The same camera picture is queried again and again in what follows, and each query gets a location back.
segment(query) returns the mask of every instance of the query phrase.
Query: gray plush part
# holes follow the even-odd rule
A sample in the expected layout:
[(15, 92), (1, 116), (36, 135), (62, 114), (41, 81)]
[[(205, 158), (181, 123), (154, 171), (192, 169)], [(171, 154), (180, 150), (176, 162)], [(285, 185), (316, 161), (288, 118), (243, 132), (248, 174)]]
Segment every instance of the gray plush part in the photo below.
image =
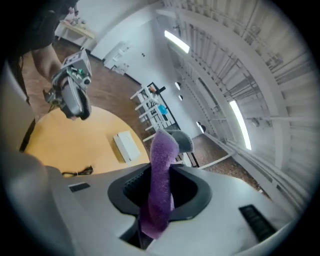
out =
[(182, 130), (169, 130), (166, 131), (175, 139), (179, 145), (179, 154), (193, 152), (195, 150), (194, 142), (191, 137)]

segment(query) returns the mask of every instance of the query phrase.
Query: white box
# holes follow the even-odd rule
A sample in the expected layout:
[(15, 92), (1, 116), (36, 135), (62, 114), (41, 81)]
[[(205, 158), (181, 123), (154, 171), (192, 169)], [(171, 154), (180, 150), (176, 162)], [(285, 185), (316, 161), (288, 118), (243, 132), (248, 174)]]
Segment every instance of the white box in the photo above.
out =
[(113, 136), (113, 139), (126, 163), (137, 159), (141, 155), (130, 131), (119, 132)]

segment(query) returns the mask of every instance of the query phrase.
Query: round wooden table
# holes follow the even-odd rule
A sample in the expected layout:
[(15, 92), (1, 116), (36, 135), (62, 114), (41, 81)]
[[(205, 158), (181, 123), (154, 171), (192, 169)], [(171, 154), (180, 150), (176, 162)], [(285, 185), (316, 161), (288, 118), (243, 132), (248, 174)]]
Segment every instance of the round wooden table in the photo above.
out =
[[(113, 139), (124, 131), (130, 131), (141, 152), (129, 164), (125, 163)], [(35, 124), (24, 152), (61, 172), (80, 172), (92, 166), (93, 174), (100, 174), (149, 163), (143, 143), (130, 126), (116, 115), (94, 106), (84, 121), (67, 119), (59, 108), (49, 112)]]

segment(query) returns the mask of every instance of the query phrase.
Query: purple plush toy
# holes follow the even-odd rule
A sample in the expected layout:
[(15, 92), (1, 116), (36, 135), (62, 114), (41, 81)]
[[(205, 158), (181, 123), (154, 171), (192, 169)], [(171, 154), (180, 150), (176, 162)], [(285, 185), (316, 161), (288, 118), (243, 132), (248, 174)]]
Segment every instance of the purple plush toy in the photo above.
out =
[(148, 200), (140, 209), (141, 231), (158, 239), (169, 224), (174, 199), (170, 190), (170, 165), (183, 150), (194, 149), (192, 140), (184, 132), (159, 129), (151, 143), (151, 183)]

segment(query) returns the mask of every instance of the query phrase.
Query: power cord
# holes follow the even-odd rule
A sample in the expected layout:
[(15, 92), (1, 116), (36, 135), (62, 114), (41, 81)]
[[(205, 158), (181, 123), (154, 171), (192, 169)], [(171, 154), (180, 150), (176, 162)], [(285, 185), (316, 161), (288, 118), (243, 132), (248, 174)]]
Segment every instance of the power cord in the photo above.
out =
[(91, 175), (94, 172), (93, 167), (90, 165), (89, 167), (86, 167), (84, 170), (82, 171), (76, 171), (76, 172), (63, 172), (62, 176), (65, 175), (71, 175), (71, 177), (75, 177), (75, 176), (80, 176), (80, 175)]

